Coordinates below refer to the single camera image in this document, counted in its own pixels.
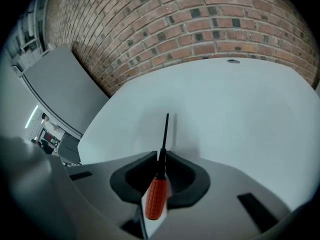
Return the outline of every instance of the ceiling light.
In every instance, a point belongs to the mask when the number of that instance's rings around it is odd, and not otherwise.
[[[27,129],[27,128],[28,128],[28,125],[30,124],[30,121],[31,121],[32,117],[34,116],[34,114],[35,114],[35,112],[36,112],[37,108],[38,108],[38,105],[36,105],[36,106],[35,106],[35,108],[34,108],[34,110],[33,110],[32,114],[31,114],[31,115],[30,115],[30,117],[29,117],[28,122],[26,123],[26,125],[25,125],[25,127],[24,127],[24,129]]]

